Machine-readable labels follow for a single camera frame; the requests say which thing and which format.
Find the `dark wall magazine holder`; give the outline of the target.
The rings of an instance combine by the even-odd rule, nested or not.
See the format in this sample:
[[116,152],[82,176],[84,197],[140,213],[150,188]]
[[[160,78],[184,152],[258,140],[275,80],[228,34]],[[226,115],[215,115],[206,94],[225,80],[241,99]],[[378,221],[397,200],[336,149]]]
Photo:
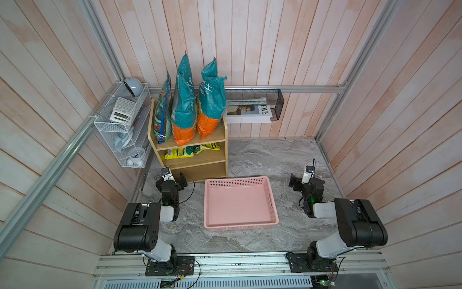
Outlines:
[[280,89],[226,89],[228,100],[266,97],[273,113],[272,121],[280,119],[285,100]]

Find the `green blue soil bag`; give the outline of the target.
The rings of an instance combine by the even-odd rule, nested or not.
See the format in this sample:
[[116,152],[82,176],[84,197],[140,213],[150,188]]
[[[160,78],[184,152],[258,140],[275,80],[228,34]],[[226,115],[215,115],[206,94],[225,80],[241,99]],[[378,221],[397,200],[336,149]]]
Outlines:
[[168,72],[155,106],[154,134],[158,144],[165,143],[172,136],[172,87]]

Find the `pale blue cloth item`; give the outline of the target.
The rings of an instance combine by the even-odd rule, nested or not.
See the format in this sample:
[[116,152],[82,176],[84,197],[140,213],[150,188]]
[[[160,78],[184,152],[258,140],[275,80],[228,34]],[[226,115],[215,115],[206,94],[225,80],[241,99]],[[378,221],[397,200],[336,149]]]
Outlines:
[[114,150],[121,153],[123,149],[132,146],[134,144],[132,137],[133,130],[118,133],[114,137]]

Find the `yellow green packet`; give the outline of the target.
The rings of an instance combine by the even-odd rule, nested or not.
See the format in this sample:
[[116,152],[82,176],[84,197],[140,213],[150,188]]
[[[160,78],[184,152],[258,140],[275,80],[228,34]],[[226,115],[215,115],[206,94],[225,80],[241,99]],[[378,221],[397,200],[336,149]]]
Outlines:
[[180,158],[190,158],[194,156],[194,149],[190,147],[169,149],[165,154],[166,160],[175,160]]
[[221,148],[217,143],[207,143],[192,146],[192,150],[195,154],[199,154],[203,151],[220,151]]

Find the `aluminium front rail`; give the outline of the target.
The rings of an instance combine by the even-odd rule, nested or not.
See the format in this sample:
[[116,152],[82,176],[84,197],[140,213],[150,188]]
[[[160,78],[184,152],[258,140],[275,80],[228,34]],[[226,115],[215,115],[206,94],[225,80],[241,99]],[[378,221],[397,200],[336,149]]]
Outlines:
[[319,272],[295,272],[286,252],[180,254],[193,259],[164,276],[147,276],[147,259],[119,254],[100,257],[91,289],[396,289],[378,250],[354,250]]

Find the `pink plastic basket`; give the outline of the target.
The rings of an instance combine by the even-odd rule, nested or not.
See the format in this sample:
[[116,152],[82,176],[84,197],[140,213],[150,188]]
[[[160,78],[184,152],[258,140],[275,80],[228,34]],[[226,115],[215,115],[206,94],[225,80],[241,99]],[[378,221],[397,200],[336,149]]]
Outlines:
[[268,177],[207,179],[204,227],[211,231],[272,228],[279,224]]

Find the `teal orange fertilizer bag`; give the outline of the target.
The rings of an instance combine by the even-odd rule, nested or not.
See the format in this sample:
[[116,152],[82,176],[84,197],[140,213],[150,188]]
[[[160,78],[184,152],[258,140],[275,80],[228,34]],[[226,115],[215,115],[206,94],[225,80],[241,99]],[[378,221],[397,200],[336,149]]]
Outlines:
[[218,75],[217,60],[214,57],[201,72],[203,81],[199,85],[199,112],[197,132],[200,138],[212,134],[225,114],[227,107],[225,81]]
[[192,141],[197,121],[197,101],[189,57],[184,54],[177,69],[172,107],[172,130],[178,146]]

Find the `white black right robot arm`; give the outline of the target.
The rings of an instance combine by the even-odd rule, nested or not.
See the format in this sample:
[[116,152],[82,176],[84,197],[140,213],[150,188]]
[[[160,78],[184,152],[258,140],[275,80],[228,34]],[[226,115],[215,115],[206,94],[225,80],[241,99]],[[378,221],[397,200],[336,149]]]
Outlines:
[[385,226],[370,201],[336,198],[324,202],[324,181],[307,172],[301,178],[292,174],[289,187],[302,193],[302,209],[309,218],[335,219],[338,226],[332,235],[312,242],[305,254],[286,253],[292,273],[338,269],[335,264],[338,256],[387,243]]

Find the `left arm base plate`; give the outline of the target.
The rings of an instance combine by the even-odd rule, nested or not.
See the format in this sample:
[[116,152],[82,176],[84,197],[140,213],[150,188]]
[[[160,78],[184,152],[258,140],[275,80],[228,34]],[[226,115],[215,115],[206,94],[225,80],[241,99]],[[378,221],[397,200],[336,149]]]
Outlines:
[[188,276],[194,274],[194,256],[173,256],[170,261],[160,263],[149,260],[146,276]]

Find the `white magazine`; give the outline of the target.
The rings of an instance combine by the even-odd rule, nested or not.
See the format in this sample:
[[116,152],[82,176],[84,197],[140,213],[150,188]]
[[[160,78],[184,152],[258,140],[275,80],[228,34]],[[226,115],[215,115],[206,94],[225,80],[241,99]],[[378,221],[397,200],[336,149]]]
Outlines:
[[273,113],[266,97],[227,101],[225,117],[229,124],[271,123]]

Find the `grey blue bowl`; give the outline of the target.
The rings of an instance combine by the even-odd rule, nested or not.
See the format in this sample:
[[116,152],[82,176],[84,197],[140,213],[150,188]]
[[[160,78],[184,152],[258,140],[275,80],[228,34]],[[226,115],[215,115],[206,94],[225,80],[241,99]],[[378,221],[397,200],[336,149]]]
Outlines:
[[138,98],[141,96],[144,87],[138,79],[134,77],[127,78],[123,83],[126,87],[126,90],[132,95],[133,98]]

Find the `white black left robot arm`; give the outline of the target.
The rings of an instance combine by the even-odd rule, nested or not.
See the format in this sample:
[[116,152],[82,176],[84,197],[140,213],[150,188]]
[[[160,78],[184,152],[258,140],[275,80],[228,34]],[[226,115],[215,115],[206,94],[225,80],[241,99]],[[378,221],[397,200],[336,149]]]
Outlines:
[[127,204],[122,219],[115,232],[115,250],[127,253],[141,253],[150,261],[176,265],[176,249],[161,240],[160,225],[174,222],[180,213],[179,192],[188,186],[185,175],[174,179],[169,168],[162,169],[162,178],[156,182],[162,194],[159,202],[148,204],[132,202]]

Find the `white calculator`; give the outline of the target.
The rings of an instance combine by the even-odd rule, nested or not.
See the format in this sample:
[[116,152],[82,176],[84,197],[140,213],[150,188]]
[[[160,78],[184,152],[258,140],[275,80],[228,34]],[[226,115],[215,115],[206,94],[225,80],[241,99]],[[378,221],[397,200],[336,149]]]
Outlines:
[[110,121],[131,126],[135,116],[135,106],[136,102],[118,97],[109,117]]

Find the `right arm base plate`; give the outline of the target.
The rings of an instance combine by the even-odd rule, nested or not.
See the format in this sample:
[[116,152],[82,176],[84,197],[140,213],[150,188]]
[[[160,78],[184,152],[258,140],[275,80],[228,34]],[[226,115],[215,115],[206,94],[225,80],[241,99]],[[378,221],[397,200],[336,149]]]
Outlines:
[[335,259],[321,258],[317,253],[296,254],[286,253],[292,273],[337,272]]

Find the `wooden shelf unit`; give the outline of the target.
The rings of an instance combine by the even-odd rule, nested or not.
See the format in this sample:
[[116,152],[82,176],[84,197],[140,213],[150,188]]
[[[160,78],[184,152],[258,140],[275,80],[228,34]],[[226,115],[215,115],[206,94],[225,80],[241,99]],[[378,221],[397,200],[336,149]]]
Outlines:
[[189,183],[228,177],[228,127],[225,119],[220,121],[215,131],[208,137],[201,139],[196,134],[192,141],[187,144],[188,146],[196,146],[216,143],[220,147],[219,151],[205,150],[193,157],[167,160],[165,155],[168,150],[179,147],[173,138],[165,143],[158,143],[154,133],[155,106],[156,101],[153,100],[149,115],[148,139],[162,167],[169,167],[175,178],[183,173]]

